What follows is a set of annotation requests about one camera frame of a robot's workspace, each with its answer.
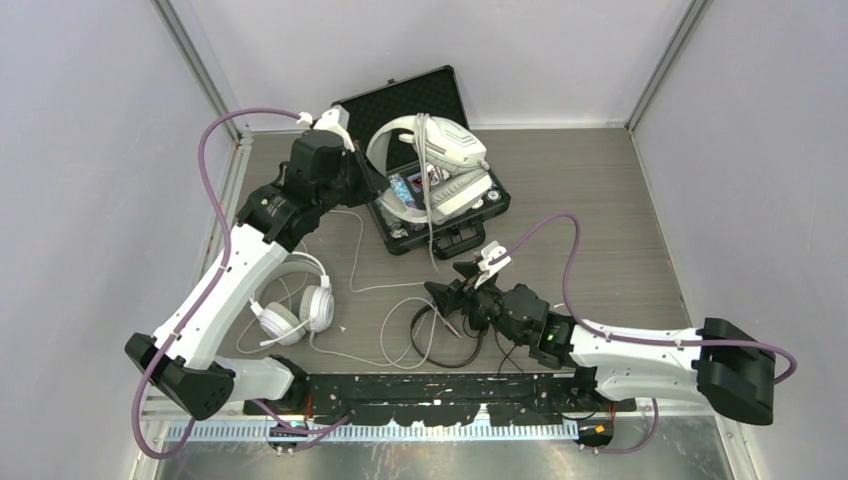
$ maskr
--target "white headphones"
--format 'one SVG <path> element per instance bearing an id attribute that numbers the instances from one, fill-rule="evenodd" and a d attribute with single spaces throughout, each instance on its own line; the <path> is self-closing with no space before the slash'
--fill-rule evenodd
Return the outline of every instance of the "white headphones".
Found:
<path id="1" fill-rule="evenodd" d="M 305 257 L 309 261 L 292 260 L 283 262 L 256 289 L 250 297 L 250 310 L 259 320 L 259 326 L 271 337 L 271 340 L 260 342 L 260 347 L 279 343 L 293 345 L 303 338 L 303 329 L 310 332 L 326 330 L 333 321 L 335 301 L 333 299 L 330 277 L 324 266 L 312 255 L 303 252 L 292 252 L 290 255 Z M 256 301 L 265 288 L 274 280 L 289 273 L 312 273 L 321 277 L 321 285 L 310 285 L 303 290 L 300 300 L 300 314 L 295 315 L 288 308 L 277 302 L 271 302 L 265 308 Z"/>
<path id="2" fill-rule="evenodd" d="M 377 130 L 368 142 L 365 155 L 383 175 L 386 175 L 386 156 L 394 130 L 409 130 L 402 133 L 400 141 L 412 144 L 422 155 L 419 145 L 424 147 L 424 161 L 448 171 L 452 177 L 433 188 L 429 195 L 430 219 L 440 224 L 461 215 L 471 208 L 492 188 L 492 178 L 487 170 L 486 147 L 471 132 L 461 125 L 441 117 L 407 115 L 392 120 Z M 427 212 L 406 205 L 391 189 L 386 189 L 379 198 L 380 203 L 396 217 L 411 223 L 427 223 Z"/>

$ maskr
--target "white wall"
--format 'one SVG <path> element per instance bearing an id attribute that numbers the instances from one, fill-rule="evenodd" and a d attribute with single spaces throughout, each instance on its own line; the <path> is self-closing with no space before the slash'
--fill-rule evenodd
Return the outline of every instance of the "white wall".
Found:
<path id="1" fill-rule="evenodd" d="M 621 125 L 689 1 L 176 3 L 242 107 L 320 112 L 389 78 L 451 64 L 472 124 Z M 251 126 L 291 128 L 272 117 Z"/>
<path id="2" fill-rule="evenodd" d="M 3 2 L 0 91 L 0 478 L 127 478 L 123 346 L 189 291 L 214 115 L 146 1 Z"/>
<path id="3" fill-rule="evenodd" d="M 800 361 L 765 478 L 848 468 L 848 3 L 713 2 L 637 131 L 692 318 Z"/>

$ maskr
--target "headphone in case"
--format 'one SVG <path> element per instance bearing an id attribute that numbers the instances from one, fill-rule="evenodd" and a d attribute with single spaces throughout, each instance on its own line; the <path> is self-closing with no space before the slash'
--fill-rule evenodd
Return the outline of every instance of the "headphone in case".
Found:
<path id="1" fill-rule="evenodd" d="M 418 153 L 425 202 L 430 213 L 429 220 L 433 223 L 440 224 L 461 215 L 492 188 L 489 165 L 485 160 L 486 147 L 483 143 L 456 122 L 426 114 L 396 118 L 383 125 L 371 137 L 365 155 L 384 176 L 389 142 L 395 130 L 412 132 L 401 133 L 399 140 L 411 144 Z M 429 192 L 426 162 L 451 175 Z M 410 207 L 391 188 L 383 192 L 379 201 L 386 210 L 401 220 L 428 223 L 427 211 Z"/>

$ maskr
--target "headphone headband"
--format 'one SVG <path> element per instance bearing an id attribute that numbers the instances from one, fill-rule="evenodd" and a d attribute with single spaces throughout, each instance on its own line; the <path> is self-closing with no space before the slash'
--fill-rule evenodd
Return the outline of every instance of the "headphone headband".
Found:
<path id="1" fill-rule="evenodd" d="M 368 142 L 368 148 L 365 150 L 365 156 L 368 157 L 374 168 L 383 174 L 383 176 L 386 175 L 386 157 L 389 155 L 389 141 L 392 139 L 391 135 L 386 134 L 392 130 L 409 130 L 411 132 L 414 125 L 415 115 L 398 117 L 380 127 L 377 133 L 371 137 L 371 141 Z"/>
<path id="2" fill-rule="evenodd" d="M 318 265 L 321 265 L 321 263 L 318 262 L 318 259 L 313 257 L 312 255 L 309 255 L 309 258 L 317 262 Z M 279 264 L 271 272 L 271 274 L 268 275 L 265 280 L 262 281 L 261 284 L 259 284 L 259 287 L 253 292 L 253 295 L 250 296 L 250 310 L 253 312 L 254 315 L 257 316 L 262 313 L 263 308 L 261 305 L 259 305 L 258 301 L 258 298 L 261 297 L 262 292 L 264 292 L 265 289 L 268 288 L 268 285 L 270 285 L 274 280 L 290 273 L 311 273 L 313 275 L 321 277 L 322 287 L 331 288 L 330 277 L 326 275 L 326 270 L 324 270 L 324 266 L 321 265 L 321 267 L 319 268 L 318 265 L 304 260 L 289 260 L 287 262 Z"/>

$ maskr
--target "cable clip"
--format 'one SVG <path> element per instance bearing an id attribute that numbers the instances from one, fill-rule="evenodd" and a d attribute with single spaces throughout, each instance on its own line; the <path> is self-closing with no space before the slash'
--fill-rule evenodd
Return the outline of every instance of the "cable clip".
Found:
<path id="1" fill-rule="evenodd" d="M 303 125 L 305 127 L 311 127 L 313 122 L 312 114 L 308 112 L 300 112 L 300 118 L 297 119 L 298 125 Z"/>
<path id="2" fill-rule="evenodd" d="M 505 257 L 498 260 L 498 263 L 491 263 L 496 258 L 503 257 L 505 253 L 506 247 L 502 247 L 497 240 L 483 247 L 483 250 L 480 251 L 480 255 L 483 257 L 483 260 L 477 262 L 477 268 L 480 269 L 480 275 L 477 277 L 477 281 L 474 282 L 475 289 L 497 275 L 503 267 L 507 266 L 509 262 L 512 261 L 512 257 Z"/>

